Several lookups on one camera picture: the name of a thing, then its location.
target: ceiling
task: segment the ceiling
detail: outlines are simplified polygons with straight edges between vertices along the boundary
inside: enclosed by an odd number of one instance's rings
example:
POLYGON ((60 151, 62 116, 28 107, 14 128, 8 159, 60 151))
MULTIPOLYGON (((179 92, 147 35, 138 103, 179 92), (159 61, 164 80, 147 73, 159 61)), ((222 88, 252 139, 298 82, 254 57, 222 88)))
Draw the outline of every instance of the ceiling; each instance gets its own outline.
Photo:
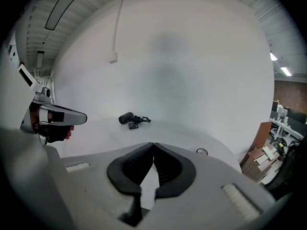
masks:
MULTIPOLYGON (((55 58, 69 35, 86 18, 111 0, 74 0, 54 31, 45 29, 47 19, 58 0, 32 0, 16 26, 18 56, 31 73, 36 69, 36 55, 44 51, 42 75, 50 75, 55 58)), ((276 80, 307 82, 306 44, 298 28, 278 0, 239 0, 255 13, 267 38, 276 80), (280 67, 287 66, 292 77, 280 67)))

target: white curved wall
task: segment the white curved wall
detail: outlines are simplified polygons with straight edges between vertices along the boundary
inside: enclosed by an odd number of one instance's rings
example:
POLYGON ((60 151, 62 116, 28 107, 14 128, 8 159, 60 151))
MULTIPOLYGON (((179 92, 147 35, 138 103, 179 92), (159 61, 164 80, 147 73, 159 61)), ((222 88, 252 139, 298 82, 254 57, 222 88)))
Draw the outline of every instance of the white curved wall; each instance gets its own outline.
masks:
POLYGON ((205 132, 233 153, 248 149, 269 118, 274 84, 252 10, 237 0, 124 0, 118 62, 109 64, 119 4, 93 15, 61 50, 57 104, 89 121, 132 111, 205 132))

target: brick wall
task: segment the brick wall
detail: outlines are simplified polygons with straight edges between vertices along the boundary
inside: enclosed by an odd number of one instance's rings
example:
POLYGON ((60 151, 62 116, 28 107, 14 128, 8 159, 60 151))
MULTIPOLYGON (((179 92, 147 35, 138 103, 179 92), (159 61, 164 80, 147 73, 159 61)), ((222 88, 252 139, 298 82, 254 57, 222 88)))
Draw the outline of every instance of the brick wall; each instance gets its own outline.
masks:
POLYGON ((307 114, 307 83, 275 81, 274 100, 284 107, 307 114))

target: wall outlet box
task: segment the wall outlet box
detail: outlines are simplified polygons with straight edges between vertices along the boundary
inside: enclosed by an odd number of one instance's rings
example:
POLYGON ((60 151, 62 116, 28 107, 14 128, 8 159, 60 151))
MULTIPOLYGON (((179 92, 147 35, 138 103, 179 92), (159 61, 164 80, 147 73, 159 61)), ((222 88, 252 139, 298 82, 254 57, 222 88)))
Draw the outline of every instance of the wall outlet box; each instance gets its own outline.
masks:
POLYGON ((117 52, 116 51, 112 51, 109 55, 109 57, 107 58, 107 61, 109 63, 114 63, 117 62, 117 52))

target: small round object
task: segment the small round object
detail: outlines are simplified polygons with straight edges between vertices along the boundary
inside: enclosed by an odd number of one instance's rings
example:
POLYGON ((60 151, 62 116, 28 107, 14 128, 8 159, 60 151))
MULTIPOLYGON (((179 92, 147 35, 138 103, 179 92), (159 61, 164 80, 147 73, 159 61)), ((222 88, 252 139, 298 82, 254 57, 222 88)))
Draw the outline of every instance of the small round object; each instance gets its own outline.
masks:
POLYGON ((201 153, 201 154, 204 154, 204 155, 207 155, 208 156, 208 151, 204 148, 198 148, 196 150, 196 153, 201 153))

